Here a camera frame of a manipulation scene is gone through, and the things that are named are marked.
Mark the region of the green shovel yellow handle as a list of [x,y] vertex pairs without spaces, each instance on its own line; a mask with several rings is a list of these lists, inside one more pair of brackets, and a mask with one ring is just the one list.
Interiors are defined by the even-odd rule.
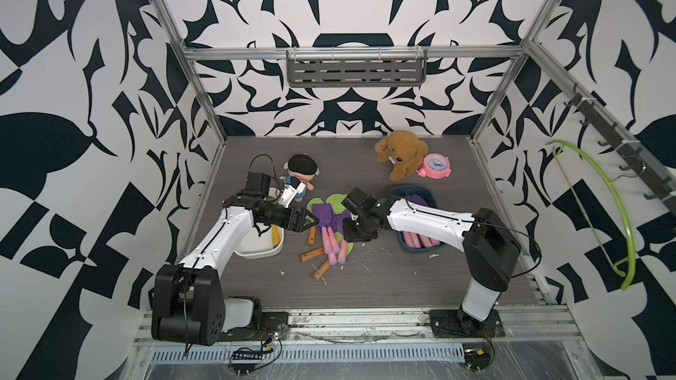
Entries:
[[271,226],[272,233],[272,245],[274,248],[277,248],[281,244],[281,235],[276,225]]

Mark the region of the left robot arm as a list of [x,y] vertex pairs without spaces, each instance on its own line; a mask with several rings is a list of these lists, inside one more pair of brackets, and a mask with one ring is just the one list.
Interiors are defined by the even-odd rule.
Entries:
[[151,336],[156,341],[211,346],[223,332],[248,327],[255,313],[251,298],[224,298],[221,275],[242,239],[259,225],[304,232],[320,219],[306,208],[233,195],[204,240],[155,277]]

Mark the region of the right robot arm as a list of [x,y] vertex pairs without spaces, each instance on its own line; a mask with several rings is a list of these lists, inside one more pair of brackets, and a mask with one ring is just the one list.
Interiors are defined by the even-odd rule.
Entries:
[[343,222],[344,238],[368,242],[382,230],[415,233],[463,252],[471,281],[451,327],[433,325],[436,334],[487,337],[497,327],[498,298],[508,290],[522,253],[520,241],[490,209],[475,214],[421,206],[406,197],[375,198],[353,189],[342,201],[353,217]]

